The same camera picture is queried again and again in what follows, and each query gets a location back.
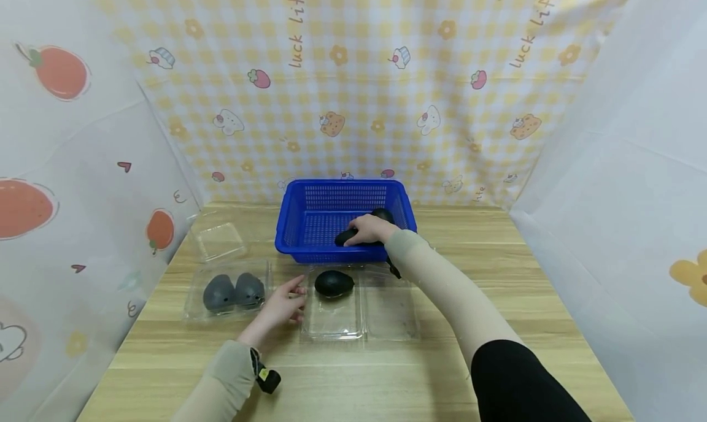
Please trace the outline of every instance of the orange fruit print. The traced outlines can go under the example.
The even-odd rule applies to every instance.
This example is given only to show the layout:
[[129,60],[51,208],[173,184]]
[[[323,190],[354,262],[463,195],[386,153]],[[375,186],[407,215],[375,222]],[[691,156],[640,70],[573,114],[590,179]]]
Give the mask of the orange fruit print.
[[175,222],[172,220],[172,215],[164,209],[155,210],[145,234],[150,242],[152,255],[157,254],[158,250],[167,249],[175,236]]
[[58,46],[27,49],[15,43],[47,91],[62,101],[72,101],[87,91],[90,70],[78,55]]
[[47,224],[58,210],[52,191],[17,178],[0,179],[0,240],[11,240]]

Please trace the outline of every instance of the checkered backdrop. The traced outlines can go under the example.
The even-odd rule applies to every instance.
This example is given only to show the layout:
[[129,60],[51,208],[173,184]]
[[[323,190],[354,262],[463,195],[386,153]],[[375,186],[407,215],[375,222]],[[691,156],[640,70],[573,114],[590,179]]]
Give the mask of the checkered backdrop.
[[95,0],[211,199],[391,177],[502,207],[625,1]]

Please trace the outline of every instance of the blue mesh basket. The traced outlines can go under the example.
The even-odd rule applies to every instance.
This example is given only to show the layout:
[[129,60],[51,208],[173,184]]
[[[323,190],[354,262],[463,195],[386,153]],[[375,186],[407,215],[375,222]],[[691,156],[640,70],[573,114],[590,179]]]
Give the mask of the blue mesh basket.
[[277,221],[275,249],[297,263],[375,263],[380,247],[337,247],[334,238],[349,222],[385,207],[401,229],[417,232],[408,194],[395,180],[294,180],[285,191]]

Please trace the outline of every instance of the printed cupcake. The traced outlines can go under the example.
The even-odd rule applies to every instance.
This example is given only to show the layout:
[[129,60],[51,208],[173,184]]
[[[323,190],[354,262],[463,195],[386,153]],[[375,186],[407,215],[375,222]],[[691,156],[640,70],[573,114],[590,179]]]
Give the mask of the printed cupcake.
[[408,50],[408,47],[403,46],[397,48],[393,51],[393,57],[388,59],[388,61],[395,63],[397,69],[405,69],[410,61],[410,51]]

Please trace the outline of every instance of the avocado in hand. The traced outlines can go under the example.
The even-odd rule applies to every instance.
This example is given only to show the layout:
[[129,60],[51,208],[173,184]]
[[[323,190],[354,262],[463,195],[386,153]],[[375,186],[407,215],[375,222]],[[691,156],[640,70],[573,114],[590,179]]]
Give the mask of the avocado in hand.
[[382,220],[387,221],[388,223],[395,224],[395,218],[393,217],[393,214],[390,213],[390,211],[388,209],[383,209],[383,208],[373,209],[371,214],[374,217],[378,217]]
[[[343,247],[343,246],[344,246],[344,242],[346,242],[346,241],[352,239],[352,238],[354,237],[354,235],[356,235],[357,233],[358,233],[358,229],[355,228],[355,227],[354,227],[354,228],[350,228],[348,231],[343,231],[343,232],[339,233],[339,235],[337,235],[337,236],[334,238],[334,244],[336,244],[337,247]],[[357,244],[357,246],[358,246],[358,245],[361,245],[361,246],[371,246],[371,245],[383,245],[383,243],[382,243],[381,241],[376,241],[376,242],[359,242],[359,244]]]

